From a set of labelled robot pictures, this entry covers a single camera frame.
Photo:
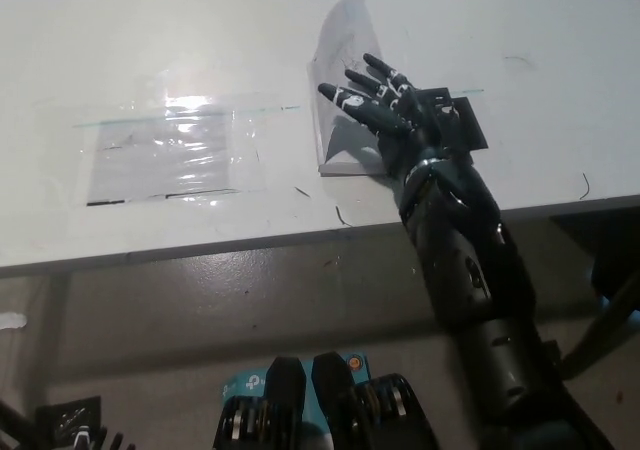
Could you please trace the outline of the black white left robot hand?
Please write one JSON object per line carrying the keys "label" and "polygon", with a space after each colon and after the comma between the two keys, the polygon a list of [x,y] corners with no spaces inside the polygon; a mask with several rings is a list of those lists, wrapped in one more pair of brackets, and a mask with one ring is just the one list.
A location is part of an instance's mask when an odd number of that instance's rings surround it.
{"label": "black white left robot hand", "polygon": [[74,450],[135,450],[138,445],[125,438],[122,432],[111,432],[92,420],[79,422],[71,430],[71,449]]}

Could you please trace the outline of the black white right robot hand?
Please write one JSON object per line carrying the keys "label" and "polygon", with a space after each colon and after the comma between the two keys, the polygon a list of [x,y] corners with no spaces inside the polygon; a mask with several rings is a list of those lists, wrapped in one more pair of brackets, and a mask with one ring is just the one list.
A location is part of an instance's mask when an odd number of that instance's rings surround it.
{"label": "black white right robot hand", "polygon": [[345,71],[360,92],[329,83],[319,84],[318,91],[376,136],[386,172],[403,180],[420,161],[446,155],[444,135],[459,123],[459,114],[447,91],[419,90],[370,53],[363,60],[373,77]]}

